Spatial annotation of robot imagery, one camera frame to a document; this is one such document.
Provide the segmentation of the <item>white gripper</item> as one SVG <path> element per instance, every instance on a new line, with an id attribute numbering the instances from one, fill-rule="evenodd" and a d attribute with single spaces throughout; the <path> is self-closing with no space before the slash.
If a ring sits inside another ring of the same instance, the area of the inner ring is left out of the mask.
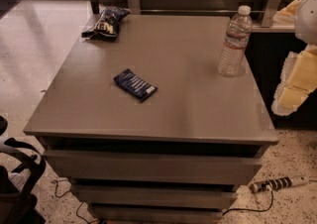
<path id="1" fill-rule="evenodd" d="M 271 111 L 278 116 L 288 116 L 317 89 L 317 0 L 293 0 L 277 11 L 273 20 L 277 23 L 295 21 L 296 38 L 308 45 L 299 54 L 288 54 L 273 96 Z"/>

